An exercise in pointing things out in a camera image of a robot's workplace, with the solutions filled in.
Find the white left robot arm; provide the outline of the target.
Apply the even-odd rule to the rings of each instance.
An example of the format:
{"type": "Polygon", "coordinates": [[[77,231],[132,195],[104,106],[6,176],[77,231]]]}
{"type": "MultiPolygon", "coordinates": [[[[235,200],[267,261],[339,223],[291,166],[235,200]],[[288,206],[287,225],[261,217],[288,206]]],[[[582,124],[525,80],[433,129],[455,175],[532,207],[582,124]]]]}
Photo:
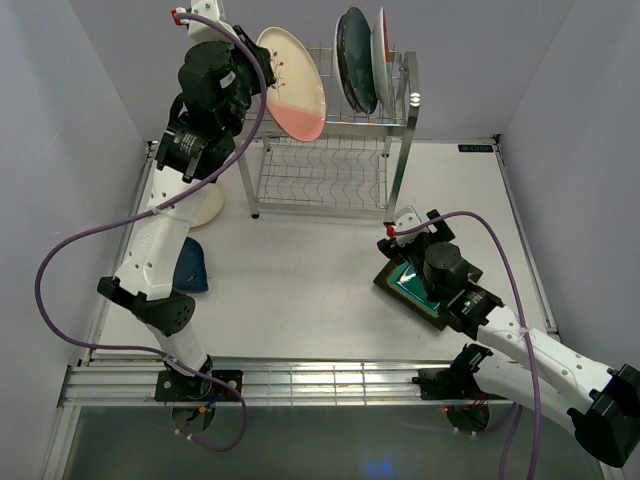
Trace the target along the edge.
{"type": "Polygon", "coordinates": [[[241,41],[204,41],[191,47],[178,72],[180,94],[174,99],[167,127],[155,154],[148,208],[159,212],[138,224],[123,264],[112,277],[100,279],[99,294],[128,310],[154,334],[168,354],[165,364],[173,386],[190,399],[205,397],[212,387],[212,362],[189,322],[195,300],[173,284],[187,234],[209,194],[198,192],[166,206],[218,170],[236,148],[253,96],[275,77],[267,49],[240,26],[241,41]]]}

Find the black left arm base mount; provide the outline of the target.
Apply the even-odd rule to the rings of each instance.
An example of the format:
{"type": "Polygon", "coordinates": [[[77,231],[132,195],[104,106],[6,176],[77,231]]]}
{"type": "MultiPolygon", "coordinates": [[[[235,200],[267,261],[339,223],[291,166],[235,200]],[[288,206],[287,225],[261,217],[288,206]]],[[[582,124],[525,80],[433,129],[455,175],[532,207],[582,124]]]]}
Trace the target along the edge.
{"type": "Polygon", "coordinates": [[[174,370],[163,370],[157,376],[153,399],[157,402],[236,401],[237,396],[226,387],[198,376],[184,376],[174,370]]]}

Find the cream and pink plate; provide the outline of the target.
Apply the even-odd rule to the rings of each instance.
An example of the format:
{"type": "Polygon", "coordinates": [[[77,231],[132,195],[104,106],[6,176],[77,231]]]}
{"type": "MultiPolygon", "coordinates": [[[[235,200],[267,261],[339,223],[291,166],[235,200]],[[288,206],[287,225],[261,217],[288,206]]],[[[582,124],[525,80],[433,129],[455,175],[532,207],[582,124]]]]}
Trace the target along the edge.
{"type": "Polygon", "coordinates": [[[268,27],[257,44],[270,53],[275,83],[267,110],[278,127],[300,142],[315,141],[324,129],[327,103],[318,68],[307,48],[289,31],[268,27]]]}

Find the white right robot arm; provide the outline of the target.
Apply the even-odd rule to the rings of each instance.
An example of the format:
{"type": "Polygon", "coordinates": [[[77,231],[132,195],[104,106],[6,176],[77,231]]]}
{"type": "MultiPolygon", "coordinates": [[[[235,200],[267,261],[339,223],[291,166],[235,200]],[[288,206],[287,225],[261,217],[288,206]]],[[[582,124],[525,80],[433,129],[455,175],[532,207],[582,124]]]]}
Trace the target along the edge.
{"type": "Polygon", "coordinates": [[[638,369],[591,360],[528,327],[521,307],[478,284],[481,272],[462,256],[446,220],[432,210],[423,221],[406,207],[377,244],[419,289],[415,295],[394,281],[394,294],[423,298],[439,328],[471,340],[448,369],[416,383],[431,396],[508,399],[563,427],[600,462],[623,467],[639,444],[638,369]]]}

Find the white plate green red rim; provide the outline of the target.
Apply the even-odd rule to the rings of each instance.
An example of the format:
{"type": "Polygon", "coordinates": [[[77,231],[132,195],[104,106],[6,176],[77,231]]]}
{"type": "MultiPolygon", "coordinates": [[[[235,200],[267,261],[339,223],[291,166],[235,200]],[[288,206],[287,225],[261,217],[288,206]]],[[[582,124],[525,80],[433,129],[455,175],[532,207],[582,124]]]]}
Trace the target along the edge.
{"type": "Polygon", "coordinates": [[[335,75],[335,79],[337,85],[339,87],[339,91],[341,92],[342,98],[349,105],[349,107],[355,111],[356,110],[356,102],[353,96],[353,93],[350,91],[348,84],[346,83],[346,77],[344,76],[344,60],[342,59],[343,51],[341,50],[342,45],[342,30],[344,27],[344,19],[345,15],[342,14],[337,22],[334,33],[334,42],[333,42],[333,71],[335,75]]]}

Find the red and teal floral plate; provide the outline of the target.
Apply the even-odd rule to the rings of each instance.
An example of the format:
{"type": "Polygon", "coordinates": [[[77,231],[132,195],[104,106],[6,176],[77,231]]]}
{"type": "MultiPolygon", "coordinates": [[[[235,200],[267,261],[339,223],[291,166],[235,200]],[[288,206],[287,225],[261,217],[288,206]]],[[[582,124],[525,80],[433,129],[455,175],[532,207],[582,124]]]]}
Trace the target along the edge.
{"type": "Polygon", "coordinates": [[[389,46],[385,10],[380,8],[370,35],[371,63],[375,92],[384,112],[393,117],[395,97],[392,82],[392,55],[389,46]]]}

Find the dark teal floral plate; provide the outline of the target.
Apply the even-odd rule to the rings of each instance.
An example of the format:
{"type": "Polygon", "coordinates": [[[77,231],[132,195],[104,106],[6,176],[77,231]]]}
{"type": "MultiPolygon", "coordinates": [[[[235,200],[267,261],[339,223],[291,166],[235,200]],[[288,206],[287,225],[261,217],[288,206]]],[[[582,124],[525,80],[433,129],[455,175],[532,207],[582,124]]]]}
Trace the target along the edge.
{"type": "Polygon", "coordinates": [[[372,114],[378,105],[371,59],[371,29],[364,13],[350,7],[345,14],[343,45],[346,77],[355,96],[355,110],[372,114]]]}

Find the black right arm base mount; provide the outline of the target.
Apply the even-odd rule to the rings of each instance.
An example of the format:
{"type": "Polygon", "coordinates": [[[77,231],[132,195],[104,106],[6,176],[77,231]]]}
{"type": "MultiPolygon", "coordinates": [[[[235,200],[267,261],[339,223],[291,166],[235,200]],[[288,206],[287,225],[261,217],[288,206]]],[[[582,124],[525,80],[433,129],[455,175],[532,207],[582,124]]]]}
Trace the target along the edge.
{"type": "Polygon", "coordinates": [[[419,369],[411,382],[422,400],[471,400],[481,393],[472,374],[453,368],[419,369]]]}

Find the green square plate dark rim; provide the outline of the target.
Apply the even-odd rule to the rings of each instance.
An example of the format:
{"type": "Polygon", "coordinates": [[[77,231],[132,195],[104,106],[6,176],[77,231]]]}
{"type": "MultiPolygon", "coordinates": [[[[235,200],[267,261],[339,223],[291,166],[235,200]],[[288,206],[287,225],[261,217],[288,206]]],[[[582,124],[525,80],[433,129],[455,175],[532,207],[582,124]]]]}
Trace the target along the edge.
{"type": "Polygon", "coordinates": [[[418,269],[409,261],[396,264],[391,260],[374,284],[442,331],[453,320],[447,312],[448,304],[468,281],[478,282],[483,271],[469,263],[456,245],[444,242],[431,245],[415,260],[418,269]]]}

